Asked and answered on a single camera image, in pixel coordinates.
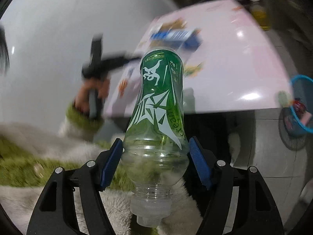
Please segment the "green fuzzy left sleeve forearm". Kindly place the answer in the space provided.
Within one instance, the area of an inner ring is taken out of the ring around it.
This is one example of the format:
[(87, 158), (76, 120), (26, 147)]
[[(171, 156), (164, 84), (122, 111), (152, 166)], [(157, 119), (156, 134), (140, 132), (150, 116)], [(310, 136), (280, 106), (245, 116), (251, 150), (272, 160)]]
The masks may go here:
[(94, 136), (104, 124), (104, 119), (89, 118), (89, 114), (84, 114), (74, 107), (74, 103), (70, 103), (65, 119), (61, 123), (58, 135), (61, 137), (81, 139), (92, 142)]

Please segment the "left hand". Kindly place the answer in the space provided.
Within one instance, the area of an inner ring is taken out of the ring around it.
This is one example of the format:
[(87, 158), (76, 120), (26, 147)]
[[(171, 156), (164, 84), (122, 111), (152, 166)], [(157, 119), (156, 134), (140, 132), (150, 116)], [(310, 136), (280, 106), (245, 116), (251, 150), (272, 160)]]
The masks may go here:
[(86, 79), (80, 90), (78, 91), (78, 94), (76, 95), (74, 99), (74, 107), (79, 112), (82, 112), (84, 114), (89, 113), (90, 106), (89, 106), (89, 93), (91, 90), (97, 90), (98, 91), (98, 98), (101, 100), (104, 100), (109, 95), (109, 88), (110, 88), (110, 79), (106, 78), (103, 81), (95, 78)]

